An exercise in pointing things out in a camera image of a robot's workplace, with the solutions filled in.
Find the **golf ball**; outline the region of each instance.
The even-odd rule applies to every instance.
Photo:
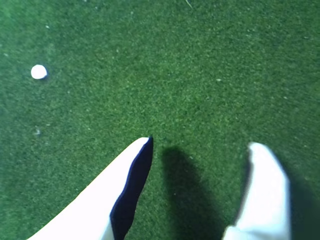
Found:
[[[34,79],[44,79],[47,74],[46,68],[42,65],[34,65],[31,69],[31,76]]]

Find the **green turf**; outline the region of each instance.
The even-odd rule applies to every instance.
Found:
[[[126,239],[220,239],[251,141],[291,179],[293,239],[319,237],[320,2],[189,2],[0,2],[1,240],[30,237],[149,135]]]

